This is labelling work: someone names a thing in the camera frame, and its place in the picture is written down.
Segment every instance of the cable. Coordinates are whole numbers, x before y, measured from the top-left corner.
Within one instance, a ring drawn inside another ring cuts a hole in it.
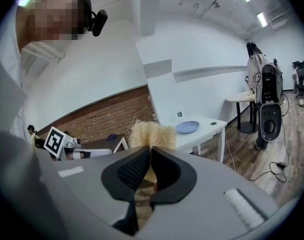
[[[287,98],[287,96],[285,95],[285,93],[284,92],[282,92],[282,94],[286,97],[286,99],[287,99],[287,111],[286,111],[286,113],[285,114],[283,114],[282,115],[282,117],[283,116],[285,116],[286,114],[287,114],[287,112],[288,112],[288,110],[289,110],[289,108],[290,108],[290,102],[288,101],[288,98]]]
[[[265,174],[268,174],[268,173],[272,173],[272,174],[276,177],[276,179],[277,179],[279,182],[281,182],[281,183],[286,183],[286,176],[285,176],[285,174],[284,174],[283,172],[279,172],[279,173],[273,172],[273,170],[272,170],[272,168],[271,168],[271,164],[278,165],[278,163],[276,163],[276,162],[270,162],[269,165],[268,165],[269,168],[270,168],[269,171],[266,171],[266,172],[261,173],[261,175],[260,175],[259,177],[257,177],[256,179],[248,179],[248,180],[251,181],[251,182],[254,182],[254,181],[256,181],[257,179],[259,179],[261,176],[263,176],[263,175],[265,175]]]
[[[259,179],[261,176],[263,176],[263,175],[265,175],[265,174],[268,174],[268,173],[271,173],[272,175],[274,175],[274,176],[276,177],[276,179],[277,179],[279,182],[281,182],[281,183],[286,183],[286,180],[287,180],[287,179],[286,179],[285,173],[284,173],[284,172],[275,173],[275,172],[272,170],[272,168],[271,168],[271,164],[275,164],[275,165],[276,165],[277,167],[279,167],[279,168],[285,168],[285,167],[288,167],[288,165],[289,165],[289,163],[290,163],[290,155],[289,155],[289,153],[288,153],[288,150],[287,150],[287,148],[286,148],[286,143],[285,143],[285,128],[284,128],[284,125],[283,125],[283,120],[281,121],[281,123],[282,123],[283,133],[284,133],[284,138],[283,138],[283,140],[284,140],[284,148],[285,148],[286,153],[287,153],[287,164],[283,164],[283,163],[281,163],[281,162],[270,162],[269,165],[268,165],[268,167],[270,168],[270,170],[261,173],[256,179],[249,179],[249,178],[248,178],[249,181],[254,182],[254,181],[256,181],[257,179]]]
[[[282,94],[281,94],[281,98],[280,98],[280,105],[283,104],[283,102],[284,102],[284,95],[283,95],[283,93],[282,93]]]
[[[226,135],[225,135],[225,139],[226,139],[226,144],[227,144],[227,147],[228,147],[228,151],[230,151],[230,155],[231,155],[231,158],[232,158],[232,162],[233,162],[233,166],[234,166],[234,171],[236,171],[236,169],[235,169],[235,164],[234,164],[234,160],[233,160],[233,156],[232,156],[232,153],[231,153],[231,150],[230,150],[230,146],[228,145]]]
[[[283,125],[283,120],[281,121],[281,123],[282,123],[282,127],[283,127],[283,133],[284,133],[284,135],[283,135],[283,140],[284,140],[284,148],[285,148],[285,150],[286,150],[286,153],[287,153],[287,164],[285,165],[285,167],[288,167],[288,165],[289,165],[289,163],[290,163],[290,155],[289,155],[289,153],[288,153],[288,151],[287,151],[287,148],[286,148],[286,143],[285,143],[285,128],[284,128],[284,125]]]
[[[255,77],[256,77],[256,75],[259,76],[259,78],[258,78],[257,81],[254,80]],[[257,72],[257,73],[253,76],[253,82],[256,83],[256,86],[255,86],[255,98],[256,98],[256,103],[258,103],[258,102],[257,102],[257,85],[258,85],[258,82],[260,82],[260,80],[261,80],[261,75],[260,75],[259,72]]]

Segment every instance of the black headphone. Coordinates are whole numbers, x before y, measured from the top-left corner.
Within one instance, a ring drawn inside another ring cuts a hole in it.
[[[92,12],[92,15],[94,15],[94,17],[90,19],[90,25],[87,30],[91,31],[93,33],[93,36],[98,37],[107,21],[107,13],[105,10],[100,10],[97,14],[95,14],[92,11],[91,0],[82,1],[88,6],[88,9]]]
[[[90,21],[88,31],[93,33],[93,36],[98,37],[107,21],[107,13],[105,10],[100,10],[97,14],[92,11],[94,17]]]

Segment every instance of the white wall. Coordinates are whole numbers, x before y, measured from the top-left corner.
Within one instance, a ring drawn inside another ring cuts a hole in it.
[[[136,47],[162,124],[175,119],[178,107],[227,122],[236,116],[236,105],[225,99],[246,90],[243,39],[205,21],[159,15],[155,34],[137,37]]]
[[[125,0],[130,22],[136,32],[141,32],[141,0]]]
[[[256,43],[271,62],[277,59],[283,72],[283,89],[293,89],[292,62],[304,61],[304,26],[295,21],[276,30],[266,27],[251,41]]]
[[[159,15],[155,34],[141,36],[136,47],[142,63],[172,60],[173,72],[246,66],[246,42],[209,22]]]
[[[155,112],[161,124],[172,124],[177,118],[177,112],[183,112],[185,116],[202,115],[226,122],[236,117],[236,104],[225,99],[233,93],[246,91],[246,71],[231,70],[230,73],[215,75],[199,72],[180,77],[168,73],[166,69],[164,71],[165,74],[147,78]],[[248,102],[241,103],[241,111],[248,105]]]
[[[66,56],[33,83],[24,105],[27,124],[36,129],[95,101],[146,84],[132,25],[106,25],[99,37],[88,33]]]

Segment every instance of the gray surface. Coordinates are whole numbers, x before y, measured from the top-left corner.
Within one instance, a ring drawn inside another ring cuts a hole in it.
[[[102,184],[101,173],[104,168],[113,162],[124,158],[140,147],[125,150],[114,154],[80,160],[54,162],[58,171],[68,170],[81,166],[84,171],[62,178],[70,191],[89,210],[109,225],[126,216],[129,203],[113,199]]]
[[[278,207],[263,190],[225,165],[165,149],[191,164],[197,174],[194,189],[179,203],[158,205],[137,237],[152,239],[232,239],[248,232],[224,192],[239,189],[266,217]]]
[[[101,218],[101,214],[96,214],[94,210],[81,202],[71,192],[66,182],[58,175],[57,168],[53,165],[53,161],[47,151],[35,149],[35,152],[42,171],[41,180],[46,184],[49,194],[64,220],[65,228],[60,228],[60,230],[67,234],[66,239],[132,239],[130,236],[105,223],[103,218]]]

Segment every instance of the table leg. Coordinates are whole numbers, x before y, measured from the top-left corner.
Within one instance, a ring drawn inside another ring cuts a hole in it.
[[[254,113],[253,113],[253,132],[256,132],[256,111],[257,111],[257,105],[255,102],[253,102],[253,109],[254,109]]]
[[[236,103],[236,111],[237,111],[237,129],[241,128],[241,112],[240,112],[240,103]]]
[[[224,157],[224,148],[225,148],[225,127],[218,134],[218,150],[217,150],[217,161],[220,163],[223,162]]]
[[[201,155],[201,144],[197,145],[197,155]]]
[[[250,124],[253,123],[253,102],[250,101]]]
[[[123,144],[124,149],[125,149],[125,150],[128,150],[128,146],[127,146],[127,143],[126,143],[126,140],[125,140],[124,137],[122,137],[121,142],[122,142],[122,144]]]

